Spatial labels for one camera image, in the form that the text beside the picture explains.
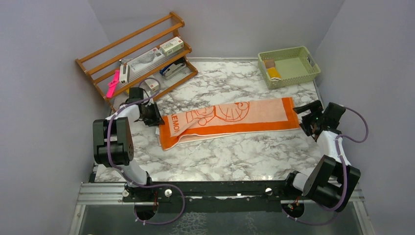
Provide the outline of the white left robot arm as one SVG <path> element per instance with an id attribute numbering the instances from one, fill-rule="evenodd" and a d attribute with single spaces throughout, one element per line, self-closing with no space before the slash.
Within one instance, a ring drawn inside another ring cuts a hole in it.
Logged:
<path id="1" fill-rule="evenodd" d="M 138 87 L 132 88 L 116 113 L 92 123 L 93 156 L 97 164 L 114 168 L 124 177 L 127 184 L 124 197 L 135 193 L 140 200 L 148 201 L 154 194 L 151 177 L 133 160 L 130 124 L 136 121 L 149 127 L 165 124 L 152 97 Z"/>

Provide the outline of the brown yellow bear towel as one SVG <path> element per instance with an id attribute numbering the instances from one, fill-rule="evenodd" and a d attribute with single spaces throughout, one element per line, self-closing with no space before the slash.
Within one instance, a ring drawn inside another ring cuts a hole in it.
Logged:
<path id="1" fill-rule="evenodd" d="M 264 64 L 265 69 L 267 70 L 267 73 L 268 73 L 271 80 L 280 80 L 281 79 L 281 75 L 277 71 L 276 63 L 275 63 L 274 60 L 271 60 L 271 59 L 264 60 L 263 64 Z"/>

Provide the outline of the orange white towel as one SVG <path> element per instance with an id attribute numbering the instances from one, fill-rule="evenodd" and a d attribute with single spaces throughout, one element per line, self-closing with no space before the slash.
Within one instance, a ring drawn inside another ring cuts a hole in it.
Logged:
<path id="1" fill-rule="evenodd" d="M 241 101 L 163 116 L 159 140 L 164 151 L 179 143 L 250 132 L 299 128 L 291 97 Z"/>

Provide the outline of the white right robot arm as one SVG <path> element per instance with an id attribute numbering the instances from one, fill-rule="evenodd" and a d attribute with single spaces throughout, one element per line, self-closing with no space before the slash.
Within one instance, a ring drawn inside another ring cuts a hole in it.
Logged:
<path id="1" fill-rule="evenodd" d="M 317 143 L 322 158 L 310 175 L 291 172 L 282 186 L 283 195 L 288 199 L 301 195 L 328 211 L 341 212 L 361 177 L 345 155 L 343 139 L 347 136 L 338 130 L 349 108 L 332 102 L 324 108 L 317 100 L 293 110 L 296 114 L 308 112 L 301 118 L 300 127 Z"/>

